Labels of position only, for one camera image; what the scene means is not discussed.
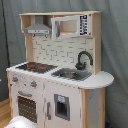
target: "white tile backsplash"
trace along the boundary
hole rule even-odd
[[[32,37],[34,61],[52,65],[69,66],[75,68],[78,54],[81,51],[89,52],[93,57],[94,39],[84,37],[52,40],[49,35],[35,35]],[[90,60],[82,55],[81,62],[86,62],[86,70],[92,71]]]

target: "gray wall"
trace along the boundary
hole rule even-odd
[[[8,84],[6,68],[8,67],[6,38],[4,28],[4,18],[2,1],[0,1],[0,102],[8,98]]]
[[[102,12],[102,70],[115,77],[106,88],[106,120],[128,127],[128,1],[127,0],[4,0],[11,65],[25,61],[19,13],[51,11]]]

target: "floor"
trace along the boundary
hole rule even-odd
[[[4,128],[11,120],[9,99],[0,102],[0,128]]]

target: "cabinet handle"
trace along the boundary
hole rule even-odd
[[[26,94],[26,93],[23,93],[22,91],[18,91],[18,93],[22,96],[27,96],[27,97],[32,97],[31,94]]]
[[[55,25],[56,25],[56,28],[57,28],[56,37],[59,37],[60,36],[60,22],[55,21]]]
[[[48,120],[51,120],[51,115],[49,114],[50,102],[47,103],[47,117]]]

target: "cabinet door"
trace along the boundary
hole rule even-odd
[[[24,116],[36,128],[44,128],[43,94],[17,86],[11,86],[13,117]]]
[[[91,16],[89,15],[57,17],[51,20],[53,39],[77,37],[91,33]]]
[[[45,128],[82,128],[81,92],[59,83],[45,83]]]

